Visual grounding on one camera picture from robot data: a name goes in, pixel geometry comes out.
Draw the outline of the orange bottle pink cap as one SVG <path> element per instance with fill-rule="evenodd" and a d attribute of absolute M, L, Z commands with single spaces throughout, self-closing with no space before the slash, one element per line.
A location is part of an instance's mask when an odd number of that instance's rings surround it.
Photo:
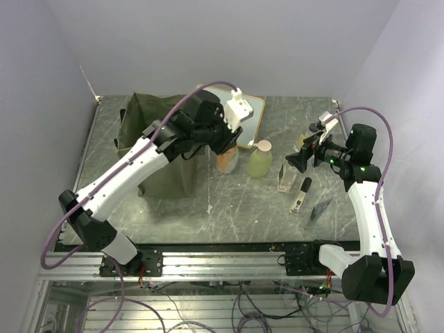
<path fill-rule="evenodd" d="M 231 173 L 239 161 L 239 147 L 234 145 L 225 153 L 217 155 L 216 168 L 221 173 Z"/>

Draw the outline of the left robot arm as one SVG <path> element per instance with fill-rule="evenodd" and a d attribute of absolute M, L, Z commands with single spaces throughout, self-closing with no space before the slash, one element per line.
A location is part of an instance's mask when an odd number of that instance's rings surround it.
<path fill-rule="evenodd" d="M 88 250 L 112 258 L 125 275 L 141 271 L 145 266 L 142 252 L 108 217 L 129 191 L 177 157 L 203 146 L 217 155 L 232 148 L 242 132 L 241 122 L 253 110 L 239 90 L 231 95 L 225 104 L 208 91 L 188 97 L 173 108 L 170 117 L 154 121 L 100 178 L 77 192 L 66 190 L 59 195 L 66 221 Z"/>

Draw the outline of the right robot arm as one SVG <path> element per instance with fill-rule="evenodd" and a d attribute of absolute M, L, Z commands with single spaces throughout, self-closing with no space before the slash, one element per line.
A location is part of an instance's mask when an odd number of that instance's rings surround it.
<path fill-rule="evenodd" d="M 306 257 L 313 274 L 331 270 L 341 280 L 348 300 L 396 305 L 415 274 L 413 262 L 405 260 L 395 244 L 384 209 L 383 191 L 378 187 L 382 173 L 371 163 L 377 131 L 364 124 L 352 126 L 345 146 L 332 141 L 321 123 L 309 127 L 297 153 L 286 157 L 299 172 L 307 170 L 309 159 L 314 166 L 325 162 L 344 183 L 357 218 L 360 254 L 350 255 L 333 241 L 315 240 Z"/>

